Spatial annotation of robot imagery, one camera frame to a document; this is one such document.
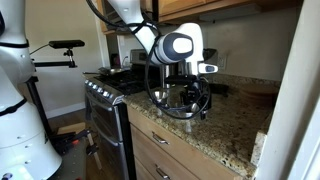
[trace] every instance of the upper cabinet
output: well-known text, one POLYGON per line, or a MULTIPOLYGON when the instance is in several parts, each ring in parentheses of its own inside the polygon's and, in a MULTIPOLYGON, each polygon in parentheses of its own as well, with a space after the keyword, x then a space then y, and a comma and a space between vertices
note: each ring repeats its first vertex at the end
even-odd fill
POLYGON ((160 0, 159 14, 167 15, 181 10, 193 8, 206 3, 206 0, 160 0))
POLYGON ((228 9, 230 16, 231 9, 248 4, 255 4, 263 12, 299 6, 302 2, 303 0, 159 0, 159 22, 199 22, 201 15, 228 9))
MULTIPOLYGON (((98 10, 99 10, 99 12, 101 13, 101 14, 103 14, 103 15, 105 15, 105 13, 104 13, 104 8, 103 8, 103 0, 97 0, 97 6, 98 6, 98 10)), ((108 32, 108 28, 107 28, 107 25, 106 25, 106 23, 105 22, 103 22, 103 21, 101 21, 100 20, 100 27, 101 27, 101 31, 105 34, 105 33, 107 33, 108 32)))

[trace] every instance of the stainless steel oven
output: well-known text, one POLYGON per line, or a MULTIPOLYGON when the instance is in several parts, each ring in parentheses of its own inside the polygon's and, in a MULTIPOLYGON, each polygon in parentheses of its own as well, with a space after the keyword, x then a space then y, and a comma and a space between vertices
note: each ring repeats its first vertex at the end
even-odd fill
POLYGON ((119 180, 136 179, 126 105, 112 105, 89 86, 86 87, 86 100, 99 135, 100 158, 109 162, 119 180))
MULTIPOLYGON (((159 69, 150 71, 150 87, 160 86, 159 69)), ((85 81, 87 114, 101 142, 101 158, 107 159, 120 180, 136 179, 127 106, 124 96, 144 90, 144 65, 131 70, 90 78, 85 81)))

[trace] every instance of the drawer handle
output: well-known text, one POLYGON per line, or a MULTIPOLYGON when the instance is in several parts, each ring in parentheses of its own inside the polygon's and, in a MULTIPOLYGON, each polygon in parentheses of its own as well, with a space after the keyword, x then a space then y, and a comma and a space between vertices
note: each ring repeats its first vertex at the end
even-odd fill
POLYGON ((158 136, 155 132, 152 131, 152 137, 153 139, 155 139, 156 141, 158 141, 158 143, 160 144, 170 144, 168 141, 164 140, 163 138, 161 138, 160 136, 158 136))
POLYGON ((162 177, 162 179, 170 179, 170 177, 162 171, 162 169, 156 164, 156 171, 162 177))

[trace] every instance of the wooden cabinet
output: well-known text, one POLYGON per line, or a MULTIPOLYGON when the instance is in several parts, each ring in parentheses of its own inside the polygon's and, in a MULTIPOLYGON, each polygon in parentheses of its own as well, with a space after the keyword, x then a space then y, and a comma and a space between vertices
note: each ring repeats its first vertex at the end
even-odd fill
MULTIPOLYGON (((104 15, 103 0, 97 0, 97 8, 99 12, 104 15)), ((108 30, 106 23, 101 20, 100 20, 100 27, 103 34, 111 34, 115 32, 114 30, 108 30)))
POLYGON ((155 179, 242 179, 133 108, 128 114, 135 158, 155 179))
POLYGON ((159 14, 167 15, 205 4, 206 0, 166 0, 159 1, 159 14))
POLYGON ((148 180, 155 180, 153 176, 149 173, 146 168, 143 167, 141 162, 137 159, 134 158, 135 166, 136 166, 136 174, 137 174, 137 179, 148 179, 148 180))
POLYGON ((198 22, 201 14, 252 2, 252 0, 201 0, 201 3, 199 1, 187 0, 187 2, 194 2, 189 6, 183 0, 176 0, 174 6, 169 6, 167 1, 164 1, 167 5, 164 6, 162 1, 159 1, 159 22, 198 22))
POLYGON ((303 0, 160 0, 159 22, 199 22, 200 15, 252 3, 260 6, 264 12, 300 6, 302 2, 303 0))

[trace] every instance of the oven door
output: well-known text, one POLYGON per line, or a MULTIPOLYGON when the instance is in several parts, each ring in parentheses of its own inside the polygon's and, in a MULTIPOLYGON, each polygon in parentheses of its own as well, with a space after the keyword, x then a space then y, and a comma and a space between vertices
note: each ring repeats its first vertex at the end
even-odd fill
POLYGON ((123 142, 116 141, 112 136, 104 133, 100 128, 103 125, 97 116, 92 114, 92 122, 96 127, 100 139, 99 155, 101 158, 109 162, 113 178, 119 180, 129 180, 127 160, 125 156, 125 148, 123 142))
POLYGON ((115 141, 123 141, 119 111, 117 106, 112 106, 99 96, 93 96, 86 92, 91 109, 91 115, 99 120, 99 129, 106 134, 110 134, 115 141))

